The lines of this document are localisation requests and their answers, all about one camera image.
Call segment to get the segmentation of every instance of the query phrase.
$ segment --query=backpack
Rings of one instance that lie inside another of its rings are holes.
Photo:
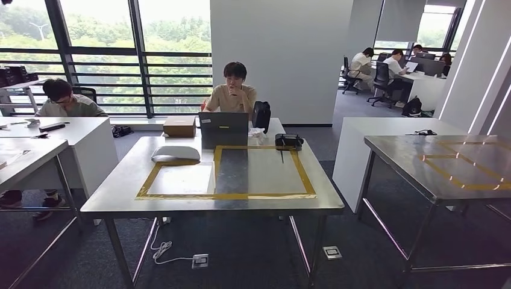
[[[422,102],[417,96],[415,96],[411,101],[408,101],[408,103],[404,105],[401,115],[406,117],[418,117],[421,115],[421,108]]]
[[[254,104],[254,113],[252,114],[252,127],[264,128],[264,133],[268,132],[270,126],[271,110],[267,101],[256,101]]]

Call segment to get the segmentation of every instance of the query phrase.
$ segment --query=sneaker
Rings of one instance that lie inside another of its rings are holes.
[[[19,208],[21,207],[21,191],[5,191],[0,196],[1,208]]]
[[[43,201],[43,205],[41,207],[48,207],[48,208],[62,207],[66,203],[66,201],[64,199],[62,199],[62,197],[60,195],[57,195],[57,196],[58,196],[57,200],[55,200],[52,197],[45,198],[45,200]],[[51,217],[51,215],[53,215],[53,212],[51,212],[51,211],[37,212],[32,216],[32,219],[34,219],[34,221],[36,221],[36,222],[39,222],[42,220],[46,220],[47,218]]]

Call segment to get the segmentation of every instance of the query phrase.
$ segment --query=young man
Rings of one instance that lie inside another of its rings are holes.
[[[223,112],[248,113],[249,119],[252,119],[257,92],[253,87],[243,85],[246,79],[245,66],[240,62],[227,64],[224,68],[224,77],[225,84],[213,89],[204,111],[213,112],[220,108]]]
[[[394,51],[392,51],[392,56],[383,61],[383,63],[387,63],[389,65],[390,78],[395,78],[396,75],[405,75],[408,71],[408,67],[405,67],[404,69],[401,68],[399,64],[401,57],[403,57],[403,50],[394,49]],[[401,78],[391,79],[389,84],[389,89],[401,90],[401,97],[396,103],[396,107],[404,107],[404,105],[408,102],[408,97],[412,91],[412,84],[403,81]]]
[[[374,50],[370,47],[366,48],[362,52],[357,53],[351,60],[350,72],[348,73],[348,75],[351,77],[362,79],[370,90],[374,89],[373,79],[371,77],[371,58],[373,56]]]
[[[74,95],[71,85],[62,79],[49,79],[43,85],[48,100],[36,113],[36,116],[46,117],[95,117],[108,115],[98,107],[90,98],[83,95]],[[57,193],[57,190],[45,190],[46,198],[42,207],[61,207],[66,202]],[[0,207],[16,208],[21,206],[22,192],[19,190],[6,191],[0,197]],[[33,215],[34,221],[46,220],[53,212],[38,212]]]

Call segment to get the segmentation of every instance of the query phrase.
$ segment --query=white cable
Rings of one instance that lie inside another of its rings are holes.
[[[154,260],[154,262],[157,265],[173,262],[176,260],[193,260],[193,258],[179,257],[179,258],[174,258],[174,259],[170,259],[170,260],[163,261],[163,262],[158,262],[158,259],[163,255],[163,253],[165,253],[168,249],[170,249],[172,247],[172,241],[162,242],[160,244],[160,247],[156,247],[156,248],[153,247],[154,242],[156,241],[156,237],[158,236],[158,229],[160,229],[160,225],[158,225],[158,227],[156,227],[156,232],[154,233],[154,239],[152,239],[152,243],[151,243],[151,250],[156,250],[156,252],[152,256],[152,259]]]

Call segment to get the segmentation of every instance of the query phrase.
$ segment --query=gray t-shirt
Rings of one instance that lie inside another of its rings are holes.
[[[36,112],[36,116],[43,117],[108,117],[104,110],[98,107],[96,102],[83,95],[72,95],[76,100],[70,111],[66,111],[59,104],[53,104],[48,99],[43,107]]]

